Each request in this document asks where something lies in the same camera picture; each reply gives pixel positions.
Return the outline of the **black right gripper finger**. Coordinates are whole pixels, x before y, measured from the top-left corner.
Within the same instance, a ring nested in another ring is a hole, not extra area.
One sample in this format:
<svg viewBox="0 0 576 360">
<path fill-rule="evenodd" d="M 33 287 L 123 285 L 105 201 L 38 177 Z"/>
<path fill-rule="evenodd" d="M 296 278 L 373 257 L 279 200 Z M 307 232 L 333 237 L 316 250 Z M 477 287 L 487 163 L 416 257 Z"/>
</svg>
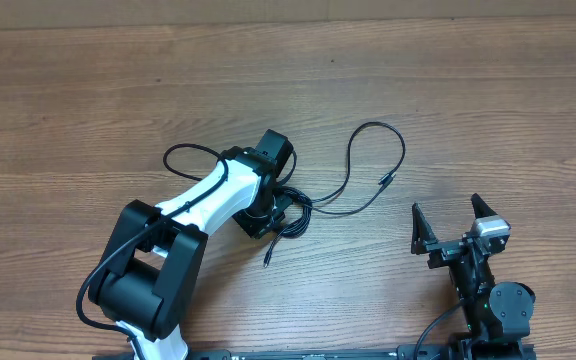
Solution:
<svg viewBox="0 0 576 360">
<path fill-rule="evenodd" d="M 429 249 L 438 243 L 432 227 L 427 222 L 420 205 L 412 205 L 413 230 L 411 239 L 411 253 L 425 254 Z"/>
<path fill-rule="evenodd" d="M 481 198 L 478 193 L 474 193 L 470 197 L 470 201 L 476 219 L 491 217 L 494 215 L 494 211 L 488 206 L 488 204 Z"/>
</svg>

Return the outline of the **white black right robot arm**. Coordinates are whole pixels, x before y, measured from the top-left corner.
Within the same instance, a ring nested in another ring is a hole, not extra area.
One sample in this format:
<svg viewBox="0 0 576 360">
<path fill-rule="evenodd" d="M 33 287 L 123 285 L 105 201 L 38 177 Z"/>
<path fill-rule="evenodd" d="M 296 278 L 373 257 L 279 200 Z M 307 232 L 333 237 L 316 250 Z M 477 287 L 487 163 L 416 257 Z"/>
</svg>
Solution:
<svg viewBox="0 0 576 360">
<path fill-rule="evenodd" d="M 519 282 L 495 281 L 489 258 L 501 253 L 509 241 L 511 225 L 478 195 L 470 198 L 475 219 L 457 240 L 441 242 L 421 207 L 412 205 L 411 252 L 427 254 L 431 269 L 447 267 L 458 303 L 439 315 L 419 336 L 414 359 L 508 359 L 537 357 L 523 339 L 531 332 L 536 295 Z M 446 344 L 426 346 L 429 333 L 444 319 L 461 310 L 468 330 L 454 333 Z"/>
</svg>

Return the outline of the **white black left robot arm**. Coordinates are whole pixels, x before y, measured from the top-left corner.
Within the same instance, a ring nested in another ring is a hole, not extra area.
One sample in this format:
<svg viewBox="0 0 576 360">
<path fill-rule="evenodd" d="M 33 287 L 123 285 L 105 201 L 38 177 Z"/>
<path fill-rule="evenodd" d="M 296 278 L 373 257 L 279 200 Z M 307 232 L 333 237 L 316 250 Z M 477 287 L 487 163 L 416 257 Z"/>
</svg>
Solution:
<svg viewBox="0 0 576 360">
<path fill-rule="evenodd" d="M 293 153 L 267 131 L 254 148 L 217 154 L 215 169 L 183 194 L 155 206 L 134 200 L 116 222 L 99 264 L 84 280 L 76 309 L 89 299 L 124 334 L 130 359 L 183 359 L 179 323 L 186 314 L 207 240 L 228 219 L 251 238 L 276 230 L 289 206 L 279 175 Z"/>
</svg>

